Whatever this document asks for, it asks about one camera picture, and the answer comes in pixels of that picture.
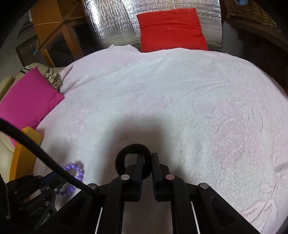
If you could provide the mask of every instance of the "purple bead bracelet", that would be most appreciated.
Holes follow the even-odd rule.
[[[75,176],[75,178],[79,181],[82,181],[83,180],[83,176],[84,176],[84,172],[81,171],[81,167],[79,165],[76,165],[75,163],[72,163],[71,165],[70,164],[67,164],[65,167],[64,167],[64,170],[66,171],[69,171],[71,169],[75,169],[78,171],[78,174]],[[63,197],[66,196],[66,195],[69,195],[71,194],[72,192],[75,191],[75,189],[77,189],[75,186],[69,186],[65,191],[57,191],[57,195],[62,195]]]

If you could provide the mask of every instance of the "magenta cushion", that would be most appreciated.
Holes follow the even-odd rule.
[[[27,72],[9,90],[0,103],[0,118],[19,130],[36,129],[40,121],[62,100],[57,92],[35,67]]]

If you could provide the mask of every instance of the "metal screw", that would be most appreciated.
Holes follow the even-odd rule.
[[[130,176],[127,174],[121,176],[121,180],[128,180],[128,179],[130,179]]]
[[[172,174],[168,174],[168,175],[165,176],[165,178],[166,178],[167,180],[173,180],[173,179],[175,179],[175,176],[172,175]]]
[[[88,184],[88,187],[90,187],[91,189],[95,189],[96,188],[96,184],[93,184],[93,183]]]
[[[202,189],[208,189],[209,188],[209,185],[207,183],[200,183],[200,187]]]

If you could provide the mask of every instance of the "silver foil sheet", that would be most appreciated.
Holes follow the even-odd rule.
[[[152,11],[195,8],[209,50],[220,51],[222,40],[219,0],[86,0],[85,13],[102,48],[133,45],[140,48],[137,15]]]

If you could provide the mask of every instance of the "bed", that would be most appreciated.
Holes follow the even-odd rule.
[[[36,129],[58,164],[77,163],[85,184],[102,185],[118,176],[118,152],[140,143],[187,183],[207,182],[262,234],[278,231],[288,215],[288,101],[266,73],[219,52],[132,46],[68,70],[65,99]],[[33,173],[49,172],[37,159]],[[58,196],[56,208],[72,196]],[[169,210],[149,177],[141,201],[125,205],[123,233],[172,233]]]

